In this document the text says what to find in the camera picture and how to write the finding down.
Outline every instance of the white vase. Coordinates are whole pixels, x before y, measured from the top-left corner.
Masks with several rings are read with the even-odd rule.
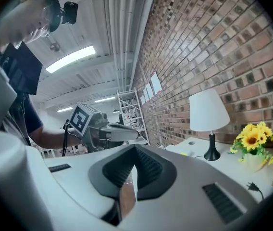
[[[265,159],[263,155],[252,155],[247,153],[244,155],[244,159],[246,160],[247,167],[251,172],[257,172],[264,167],[264,165],[261,164]]]

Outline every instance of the person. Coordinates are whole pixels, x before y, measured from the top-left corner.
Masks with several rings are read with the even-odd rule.
[[[30,145],[30,137],[40,147],[60,149],[64,131],[47,129],[30,98],[30,94],[36,94],[42,66],[31,69],[22,66],[16,69],[14,55],[18,58],[20,48],[24,49],[26,44],[55,31],[62,15],[58,0],[19,0],[13,9],[0,18],[0,66],[17,93],[17,98],[3,120],[1,130],[18,136],[26,145]],[[78,144],[81,144],[81,140],[68,134],[67,146]]]
[[[122,114],[119,114],[118,115],[118,119],[119,119],[119,124],[124,124],[124,121],[123,121],[123,116],[122,116]]]

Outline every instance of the white ceiling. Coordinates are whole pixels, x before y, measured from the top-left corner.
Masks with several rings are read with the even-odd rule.
[[[43,63],[37,95],[32,96],[36,105],[57,110],[72,106],[77,102],[93,104],[97,99],[116,96],[116,91],[123,90],[123,87],[127,90],[132,81],[131,76],[134,74],[132,67],[137,59],[134,52],[138,53],[139,51],[135,46],[138,45],[138,38],[143,37],[143,30],[140,28],[145,27],[145,25],[140,26],[140,21],[144,21],[141,18],[144,17],[142,13],[145,0],[135,0],[135,6],[131,13],[130,39],[127,46],[125,42],[130,0],[126,0],[122,6],[124,8],[123,23],[120,23],[121,0],[114,0],[114,38],[117,64],[115,64],[112,48],[109,0],[59,1],[61,7],[66,1],[78,3],[77,22],[74,25],[60,25],[48,38],[40,38],[28,44],[29,49]],[[60,45],[58,52],[50,50],[50,45],[55,42]],[[55,61],[90,45],[96,51],[91,59],[81,59],[53,74],[45,70]],[[125,59],[125,54],[127,55],[126,68],[121,62],[121,57]]]
[[[95,103],[93,104],[93,106],[100,110],[101,112],[105,112],[108,116],[108,118],[112,117],[112,116],[118,116],[118,113],[113,113],[113,111],[116,110],[120,110],[119,104],[117,100],[113,100],[113,101],[108,101],[107,105],[106,103]],[[53,117],[58,118],[61,121],[65,121],[66,119],[69,119],[71,114],[72,114],[72,110],[69,111],[65,111],[65,112],[57,112],[57,108],[55,106],[50,107],[48,110],[48,114],[52,114]]]

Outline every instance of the table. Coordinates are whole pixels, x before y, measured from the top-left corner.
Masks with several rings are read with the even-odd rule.
[[[138,137],[135,140],[128,141],[129,144],[148,144],[148,141],[142,137]]]
[[[198,157],[199,160],[205,161],[217,170],[221,171],[228,177],[238,182],[241,186],[247,189],[248,182],[254,182],[264,195],[264,198],[273,193],[273,164],[266,165],[258,172],[250,172],[244,162],[238,162],[241,158],[241,153],[228,154],[231,145],[216,142],[215,146],[220,152],[221,157],[216,161],[207,161],[203,157]],[[178,154],[187,154],[191,157],[204,155],[209,148],[209,141],[199,138],[189,137],[185,141],[177,145],[169,145],[165,149]],[[248,191],[254,199],[259,203],[262,198],[259,192]]]

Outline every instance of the ceiling light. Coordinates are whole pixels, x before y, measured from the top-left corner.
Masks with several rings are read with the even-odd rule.
[[[107,100],[110,100],[110,99],[115,99],[115,97],[104,98],[104,99],[96,100],[95,103],[99,103],[99,102],[102,102],[102,101],[107,101]]]
[[[90,56],[92,54],[95,54],[95,50],[94,50],[93,46],[89,46],[89,47],[80,49],[78,51],[75,51],[75,52],[61,58],[57,62],[51,64],[49,67],[46,68],[46,70],[52,74],[56,70],[59,70],[60,68],[66,66],[70,63],[73,63],[74,61],[77,61],[81,58]]]
[[[72,109],[73,109],[72,107],[68,107],[68,108],[65,108],[65,109],[62,109],[62,110],[58,110],[58,112],[63,112],[63,111],[72,110]]]

